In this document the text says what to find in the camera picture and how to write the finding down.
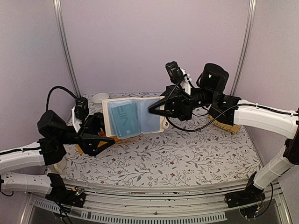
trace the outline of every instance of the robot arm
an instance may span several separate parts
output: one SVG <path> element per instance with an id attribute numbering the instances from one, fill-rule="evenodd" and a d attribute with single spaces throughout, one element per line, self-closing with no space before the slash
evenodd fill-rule
<path id="1" fill-rule="evenodd" d="M 252 174 L 246 189 L 228 193 L 226 202 L 229 207 L 241 206 L 264 199 L 263 190 L 278 177 L 283 175 L 294 165 L 299 165 L 299 122 L 298 112 L 276 108 L 262 109 L 246 100 L 240 100 L 238 105 L 252 104 L 253 106 L 239 106 L 234 111 L 234 124 L 247 125 L 272 131 L 287 138 L 285 145 L 278 154 L 262 169 Z"/>
<path id="2" fill-rule="evenodd" d="M 261 170 L 249 179 L 246 189 L 226 195 L 229 207 L 241 206 L 265 199 L 263 190 L 279 176 L 294 165 L 299 165 L 299 131 L 297 111 L 286 111 L 262 106 L 242 100 L 239 97 L 223 94 L 228 73 L 216 64 L 206 64 L 197 80 L 198 88 L 192 86 L 191 91 L 185 90 L 183 80 L 188 81 L 189 75 L 178 67 L 176 62 L 166 64 L 171 82 L 162 93 L 164 99 L 149 107 L 149 112 L 165 116 L 174 127 L 187 132 L 198 131 L 209 124 L 194 130 L 186 130 L 173 124 L 169 117 L 179 120 L 192 118 L 195 108 L 210 106 L 208 114 L 214 120 L 227 125 L 246 125 L 261 128 L 283 135 L 287 138 L 279 153 Z"/>

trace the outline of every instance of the white card holder cover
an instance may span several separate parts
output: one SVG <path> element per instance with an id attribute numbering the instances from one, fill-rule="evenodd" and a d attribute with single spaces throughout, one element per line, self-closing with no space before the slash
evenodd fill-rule
<path id="1" fill-rule="evenodd" d="M 147 133 L 159 133 L 163 132 L 164 129 L 168 128 L 168 122 L 165 119 L 164 116 L 159 116 L 159 115 L 153 115 L 149 113 L 149 106 L 152 105 L 153 103 L 163 99 L 164 96 L 159 96 L 159 97 L 145 97 L 145 98 L 138 98 L 138 97 L 129 97 L 129 98 L 116 98 L 116 99 L 105 99 L 102 102 L 103 105 L 103 114 L 104 114 L 104 123 L 105 123 L 105 131 L 106 131 L 106 136 L 111 137 L 111 136 L 116 136 L 116 130 L 114 129 L 115 123 L 113 123 L 113 118 L 110 117 L 111 115 L 111 105 L 115 103 L 118 103 L 121 105 L 122 102 L 126 102 L 126 100 L 131 102 L 132 100 L 137 102 L 137 114 L 138 120 L 139 120 L 139 125 L 140 125 L 140 130 L 141 133 L 147 134 Z M 151 130 L 150 125 L 151 125 L 151 118 L 159 116 L 159 129 L 158 130 Z"/>

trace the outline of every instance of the black cable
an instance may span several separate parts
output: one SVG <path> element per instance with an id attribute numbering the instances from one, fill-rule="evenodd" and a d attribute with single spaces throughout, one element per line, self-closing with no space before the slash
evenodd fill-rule
<path id="1" fill-rule="evenodd" d="M 272 183 L 270 183 L 270 185 L 271 185 L 272 191 L 271 191 L 271 198 L 270 198 L 269 204 L 267 205 L 267 207 L 265 208 L 265 210 L 262 213 L 260 213 L 260 214 L 258 214 L 256 216 L 256 218 L 260 217 L 262 214 L 264 214 L 268 210 L 268 208 L 270 207 L 270 205 L 271 205 L 271 202 L 272 202 L 272 199 L 273 199 L 273 185 L 272 185 Z"/>
<path id="2" fill-rule="evenodd" d="M 205 114 L 202 114 L 202 115 L 196 115 L 195 113 L 192 113 L 194 116 L 196 117 L 203 117 L 203 116 L 206 116 L 209 112 L 205 113 Z"/>
<path id="3" fill-rule="evenodd" d="M 198 87 L 199 87 L 199 80 L 200 80 L 201 76 L 202 76 L 202 73 L 201 73 L 201 75 L 198 77 L 198 79 L 196 80 L 196 85 L 197 85 Z"/>
<path id="4" fill-rule="evenodd" d="M 70 217 L 68 216 L 66 209 L 64 206 L 62 206 L 60 203 L 54 201 L 57 206 L 60 208 L 59 212 L 60 212 L 60 216 L 61 216 L 61 220 L 63 221 L 64 224 L 67 224 L 66 221 L 64 221 L 64 218 L 62 218 L 62 212 L 64 213 L 65 217 L 67 218 L 67 220 L 70 222 L 70 224 L 73 224 L 73 222 L 71 221 Z"/>
<path id="5" fill-rule="evenodd" d="M 192 85 L 192 82 L 190 80 L 188 80 L 188 83 L 193 89 L 195 89 L 194 85 Z"/>
<path id="6" fill-rule="evenodd" d="M 14 195 L 14 192 L 12 192 L 11 195 L 7 195 L 7 194 L 5 194 L 3 192 L 1 192 L 1 194 L 5 195 L 6 197 L 12 197 Z"/>
<path id="7" fill-rule="evenodd" d="M 24 148 L 23 151 L 33 151 L 33 150 L 39 150 L 42 149 L 42 146 L 35 147 L 35 148 Z"/>
<path id="8" fill-rule="evenodd" d="M 12 149 L 12 150 L 9 150 L 9 151 L 1 152 L 0 155 L 6 155 L 6 154 L 15 153 L 15 152 L 21 152 L 21 151 L 39 150 L 41 148 L 42 148 L 42 146 L 35 147 L 35 148 L 23 148 L 23 149 L 21 149 L 21 148 L 15 148 L 15 149 Z"/>
<path id="9" fill-rule="evenodd" d="M 54 86 L 48 93 L 48 97 L 47 97 L 47 103 L 46 103 L 46 111 L 49 109 L 49 100 L 50 100 L 50 96 L 51 96 L 51 93 L 55 90 L 55 89 L 61 89 L 65 92 L 67 92 L 68 94 L 70 94 L 74 99 L 78 99 L 76 97 L 76 95 L 74 93 L 72 93 L 70 90 L 68 90 L 67 88 L 63 87 L 63 86 L 60 86 L 60 85 L 57 85 L 57 86 Z"/>

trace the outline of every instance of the floral pattern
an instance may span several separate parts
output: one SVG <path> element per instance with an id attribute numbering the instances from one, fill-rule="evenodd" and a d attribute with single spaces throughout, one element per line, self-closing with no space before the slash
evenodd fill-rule
<path id="1" fill-rule="evenodd" d="M 119 93 L 111 98 L 151 97 L 158 93 Z M 90 114 L 101 111 L 88 98 Z M 196 114 L 204 114 L 202 109 Z M 173 122 L 194 129 L 208 117 Z M 260 168 L 260 161 L 242 127 L 233 134 L 214 125 L 188 133 L 170 127 L 163 133 L 145 134 L 117 142 L 96 157 L 65 146 L 67 165 L 63 177 L 98 184 L 124 186 L 189 186 L 243 180 Z"/>

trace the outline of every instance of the black bracket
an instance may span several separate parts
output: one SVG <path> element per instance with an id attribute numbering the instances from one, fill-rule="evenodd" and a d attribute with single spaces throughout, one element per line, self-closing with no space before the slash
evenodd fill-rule
<path id="1" fill-rule="evenodd" d="M 175 89 L 165 105 L 166 98 L 173 88 L 173 85 L 167 86 L 166 91 L 161 95 L 165 96 L 165 98 L 152 104 L 149 107 L 149 112 L 160 116 L 165 116 L 165 113 L 167 113 L 168 117 L 178 118 L 180 121 L 190 120 L 192 118 L 192 110 L 194 109 L 192 106 L 193 98 L 184 91 Z M 158 109 L 162 105 L 164 105 L 164 110 Z"/>
<path id="2" fill-rule="evenodd" d="M 1 185 L 4 183 L 4 180 L 2 180 L 1 175 L 0 175 L 0 192 L 1 192 Z"/>
<path id="3" fill-rule="evenodd" d="M 66 204 L 74 207 L 83 208 L 86 194 L 82 189 L 74 188 L 66 189 L 64 182 L 58 174 L 48 174 L 51 180 L 52 191 L 46 195 L 46 199 L 54 201 L 58 204 Z"/>
<path id="4" fill-rule="evenodd" d="M 99 136 L 101 131 L 105 132 L 104 115 L 99 112 L 88 116 L 78 132 L 78 145 L 85 154 L 96 156 L 115 143 L 112 138 Z"/>
<path id="5" fill-rule="evenodd" d="M 255 175 L 256 172 L 253 175 L 251 175 L 245 190 L 231 192 L 225 195 L 224 200 L 228 204 L 229 208 L 234 208 L 265 200 L 266 197 L 263 190 L 260 190 L 253 185 L 253 179 Z"/>

